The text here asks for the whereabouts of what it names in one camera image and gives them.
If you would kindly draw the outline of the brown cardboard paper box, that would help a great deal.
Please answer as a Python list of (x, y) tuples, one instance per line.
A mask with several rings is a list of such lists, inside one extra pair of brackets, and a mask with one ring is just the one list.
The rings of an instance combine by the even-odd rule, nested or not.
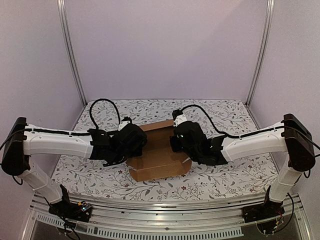
[(170, 136), (173, 135), (172, 119), (141, 125), (147, 135), (147, 144), (142, 149), (142, 156), (126, 161), (129, 173), (136, 182), (166, 179), (185, 175), (192, 166), (192, 161), (184, 152), (173, 152)]

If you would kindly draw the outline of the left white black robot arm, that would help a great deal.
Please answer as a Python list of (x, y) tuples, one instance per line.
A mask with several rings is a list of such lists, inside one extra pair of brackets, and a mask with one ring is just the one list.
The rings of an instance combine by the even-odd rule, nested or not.
[(1, 145), (2, 170), (28, 183), (63, 216), (74, 213), (74, 205), (68, 201), (68, 192), (57, 185), (30, 158), (33, 155), (68, 155), (89, 160), (103, 160), (104, 166), (114, 166), (131, 157), (140, 157), (147, 143), (147, 135), (127, 118), (117, 130), (67, 131), (42, 128), (27, 124), (19, 117), (7, 139)]

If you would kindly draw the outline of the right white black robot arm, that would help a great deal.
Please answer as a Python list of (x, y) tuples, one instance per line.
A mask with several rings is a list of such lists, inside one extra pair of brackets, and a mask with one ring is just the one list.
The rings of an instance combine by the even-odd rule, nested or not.
[(221, 133), (213, 138), (208, 138), (197, 122), (187, 120), (182, 110), (175, 110), (172, 116), (172, 151), (186, 153), (198, 164), (225, 165), (244, 157), (287, 153), (286, 163), (268, 189), (267, 200), (258, 208), (262, 218), (274, 214), (302, 173), (315, 166), (312, 135), (293, 114), (286, 114), (282, 121), (254, 132), (239, 136)]

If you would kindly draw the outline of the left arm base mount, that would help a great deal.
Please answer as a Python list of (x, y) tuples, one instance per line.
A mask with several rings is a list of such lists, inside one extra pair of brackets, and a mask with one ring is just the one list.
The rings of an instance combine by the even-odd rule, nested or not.
[(75, 221), (88, 223), (91, 218), (93, 206), (90, 203), (81, 201), (78, 203), (72, 203), (67, 200), (61, 200), (60, 202), (49, 205), (49, 213), (54, 214), (62, 219), (71, 219)]

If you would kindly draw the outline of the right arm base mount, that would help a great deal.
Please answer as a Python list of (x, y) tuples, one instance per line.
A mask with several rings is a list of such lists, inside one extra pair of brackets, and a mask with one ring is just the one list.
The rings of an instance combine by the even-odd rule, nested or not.
[(282, 202), (266, 201), (260, 204), (245, 206), (241, 209), (245, 223), (273, 218), (285, 213)]

